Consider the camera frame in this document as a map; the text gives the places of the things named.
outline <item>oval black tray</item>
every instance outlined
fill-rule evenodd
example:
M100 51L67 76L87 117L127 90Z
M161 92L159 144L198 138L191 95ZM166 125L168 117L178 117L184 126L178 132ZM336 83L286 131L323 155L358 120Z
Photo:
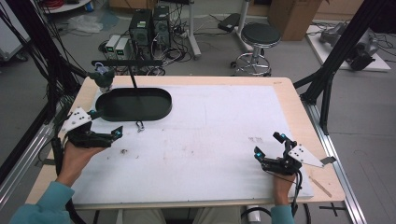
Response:
M172 97L159 88L119 88L101 95L95 104L108 121L157 120L172 110Z

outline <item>stool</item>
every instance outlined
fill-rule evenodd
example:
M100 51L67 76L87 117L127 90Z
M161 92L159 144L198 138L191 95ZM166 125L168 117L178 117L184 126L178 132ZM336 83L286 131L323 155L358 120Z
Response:
M276 46L280 41L280 33L272 26L262 23L249 23L242 29L242 40L253 47L253 52L244 53L231 63L231 67L252 76L271 76L271 67L264 57L264 49Z

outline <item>person's right hand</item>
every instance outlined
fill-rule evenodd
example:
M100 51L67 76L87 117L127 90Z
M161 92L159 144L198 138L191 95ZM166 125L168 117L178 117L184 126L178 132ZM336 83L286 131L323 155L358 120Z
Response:
M274 203L275 205L289 204L289 190L296 175L274 174Z
M92 156L105 149L105 147L75 147L71 142L67 142L64 146L64 163L56 181L72 187Z

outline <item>teal sleeve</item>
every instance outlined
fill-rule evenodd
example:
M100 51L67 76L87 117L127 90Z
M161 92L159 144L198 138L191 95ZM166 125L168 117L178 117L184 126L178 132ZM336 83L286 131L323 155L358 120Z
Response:
M64 210L64 206L73 194L74 191L69 187L58 182L50 182L49 187L37 204L21 206L9 223L70 224L69 213Z
M273 224L294 224L290 205L277 205L271 208Z

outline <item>pants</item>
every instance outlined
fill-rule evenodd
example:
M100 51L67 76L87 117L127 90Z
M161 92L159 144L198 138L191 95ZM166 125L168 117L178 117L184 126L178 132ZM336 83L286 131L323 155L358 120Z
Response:
M240 216L241 212L239 206L206 207L198 210L192 224L240 224ZM120 223L166 224L161 209L123 210L122 222Z

